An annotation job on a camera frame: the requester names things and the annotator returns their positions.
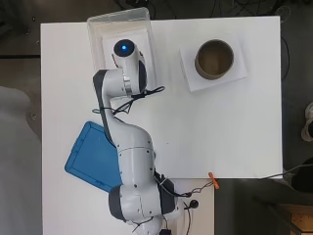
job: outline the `tabletop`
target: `tabletop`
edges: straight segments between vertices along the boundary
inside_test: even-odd
[[[166,89],[138,101],[123,118],[151,134],[157,170],[178,178],[207,178],[209,171],[217,177],[282,171],[279,18],[159,21],[152,22],[152,28],[156,57],[161,58],[156,75]],[[179,42],[225,33],[237,33],[241,39],[248,78],[190,93],[181,71]],[[98,104],[86,23],[41,26],[41,69],[44,234],[130,234],[130,226],[110,215],[106,192],[64,170],[83,124],[102,123],[91,112]],[[143,111],[144,119],[138,117]],[[177,184],[184,192],[204,181],[181,179]],[[213,188],[198,197],[204,206],[194,217],[206,219],[195,220],[191,234],[200,234],[198,229],[213,234]]]
[[[86,23],[41,26],[42,206],[44,235],[132,234],[132,226],[110,214],[108,193],[65,172],[71,147],[83,124],[102,124],[93,90],[93,66]],[[175,179],[177,192],[202,187],[207,179]],[[214,190],[193,199],[191,235],[214,233]],[[187,213],[170,224],[175,233],[187,230]]]

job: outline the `plastic bin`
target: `plastic bin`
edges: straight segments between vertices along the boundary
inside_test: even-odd
[[[87,20],[95,72],[115,69],[113,46],[130,39],[143,53],[147,70],[147,88],[156,88],[155,53],[149,11],[138,8]]]

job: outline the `blue plastic tray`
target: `blue plastic tray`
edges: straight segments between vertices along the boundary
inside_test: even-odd
[[[66,172],[107,192],[121,184],[117,150],[102,126],[85,123],[71,149]]]

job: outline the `cylindrical container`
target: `cylindrical container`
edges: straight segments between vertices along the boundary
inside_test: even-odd
[[[198,74],[209,80],[223,76],[229,71],[233,63],[233,49],[226,42],[218,39],[205,42],[195,59]]]

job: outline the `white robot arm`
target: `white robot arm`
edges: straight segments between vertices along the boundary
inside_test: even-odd
[[[157,235],[163,217],[177,218],[184,205],[155,180],[155,152],[149,133],[113,116],[111,98],[141,94],[147,85],[144,58],[137,46],[124,39],[113,50],[117,69],[99,70],[93,78],[106,135],[117,149],[122,180],[122,185],[110,191],[110,211],[132,224],[137,234]],[[166,183],[173,192],[170,180]]]

